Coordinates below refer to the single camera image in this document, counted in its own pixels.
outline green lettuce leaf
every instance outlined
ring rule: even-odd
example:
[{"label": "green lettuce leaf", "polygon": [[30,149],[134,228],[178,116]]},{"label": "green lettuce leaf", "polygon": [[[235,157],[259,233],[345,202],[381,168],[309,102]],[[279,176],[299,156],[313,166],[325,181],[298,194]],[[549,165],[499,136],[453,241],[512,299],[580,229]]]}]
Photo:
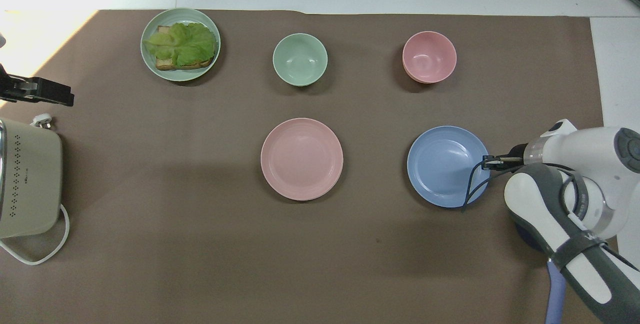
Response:
[{"label": "green lettuce leaf", "polygon": [[146,50],[160,60],[171,58],[174,65],[192,65],[213,58],[216,39],[201,23],[175,23],[169,33],[155,32],[143,40]]}]

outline toast with lettuce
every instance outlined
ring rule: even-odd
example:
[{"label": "toast with lettuce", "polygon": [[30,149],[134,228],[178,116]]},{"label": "toast with lettuce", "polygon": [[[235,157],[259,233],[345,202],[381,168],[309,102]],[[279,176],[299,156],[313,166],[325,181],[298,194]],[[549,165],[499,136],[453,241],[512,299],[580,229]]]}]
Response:
[{"label": "toast with lettuce", "polygon": [[142,43],[155,56],[155,67],[160,71],[208,67],[217,45],[213,33],[201,23],[159,25]]}]

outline black strap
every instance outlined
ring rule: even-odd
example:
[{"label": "black strap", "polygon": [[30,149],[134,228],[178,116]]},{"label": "black strap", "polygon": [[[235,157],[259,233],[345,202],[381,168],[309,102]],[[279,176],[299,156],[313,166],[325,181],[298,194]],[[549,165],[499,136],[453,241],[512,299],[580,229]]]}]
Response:
[{"label": "black strap", "polygon": [[599,238],[594,232],[583,230],[563,242],[562,245],[558,247],[558,250],[551,255],[551,261],[553,261],[558,270],[562,270],[570,261],[574,260],[578,254],[600,244],[606,245],[607,242]]}]

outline dish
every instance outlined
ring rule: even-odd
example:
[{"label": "dish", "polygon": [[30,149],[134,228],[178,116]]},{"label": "dish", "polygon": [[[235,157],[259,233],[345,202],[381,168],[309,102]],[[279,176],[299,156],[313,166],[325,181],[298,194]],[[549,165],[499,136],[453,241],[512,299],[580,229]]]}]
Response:
[{"label": "dish", "polygon": [[273,68],[295,87],[315,83],[327,69],[327,49],[317,37],[298,32],[284,37],[273,51]]},{"label": "dish", "polygon": [[[466,196],[469,174],[487,155],[483,142],[458,126],[436,126],[422,133],[409,149],[407,173],[411,185],[426,201],[443,208],[461,207]],[[473,174],[471,189],[489,178],[480,167]],[[475,201],[487,185],[469,200]]]},{"label": "dish", "polygon": [[404,71],[419,83],[445,80],[453,73],[457,62],[456,48],[451,40],[439,32],[418,32],[402,48]]},{"label": "dish", "polygon": [[[171,26],[174,23],[201,23],[205,27],[207,27],[211,31],[211,33],[213,33],[217,46],[215,48],[215,53],[213,56],[213,60],[211,60],[211,64],[204,68],[188,70],[160,70],[156,68],[156,57],[145,48],[143,40],[149,39],[152,34],[157,32],[158,26]],[[142,60],[144,60],[144,64],[146,64],[149,70],[151,70],[160,78],[169,81],[189,81],[202,76],[209,69],[211,69],[211,67],[213,67],[216,60],[218,59],[218,56],[220,55],[221,44],[222,43],[220,41],[220,32],[218,31],[218,27],[210,17],[196,9],[179,7],[176,9],[169,9],[161,12],[160,14],[153,17],[153,19],[151,19],[148,24],[146,24],[146,27],[142,32],[142,37],[140,38],[140,53],[142,54]]]},{"label": "dish", "polygon": [[329,192],[340,178],[343,162],[343,148],[336,134],[308,117],[277,125],[267,135],[260,153],[267,183],[294,201],[310,201]]}]

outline white cable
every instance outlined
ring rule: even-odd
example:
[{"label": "white cable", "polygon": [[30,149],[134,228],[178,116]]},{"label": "white cable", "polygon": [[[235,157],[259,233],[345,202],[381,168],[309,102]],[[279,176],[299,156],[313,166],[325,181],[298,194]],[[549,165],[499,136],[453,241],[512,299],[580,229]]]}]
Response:
[{"label": "white cable", "polygon": [[0,240],[0,247],[5,249],[7,253],[11,254],[11,256],[23,262],[26,265],[38,265],[46,262],[47,260],[49,260],[49,258],[54,256],[54,254],[57,253],[60,250],[60,248],[62,248],[62,246],[67,241],[67,237],[69,236],[69,215],[67,214],[67,210],[65,209],[65,206],[62,205],[62,203],[60,203],[60,210],[62,210],[62,214],[64,215],[64,236],[62,236],[62,240],[60,240],[60,244],[58,244],[57,247],[55,247],[55,249],[53,249],[53,251],[51,251],[51,253],[49,253],[47,256],[45,256],[44,258],[41,258],[41,260],[29,261],[23,258],[22,256],[18,255],[18,253],[13,251],[13,249],[7,247],[7,245],[5,245],[4,242],[2,242],[2,240]]}]

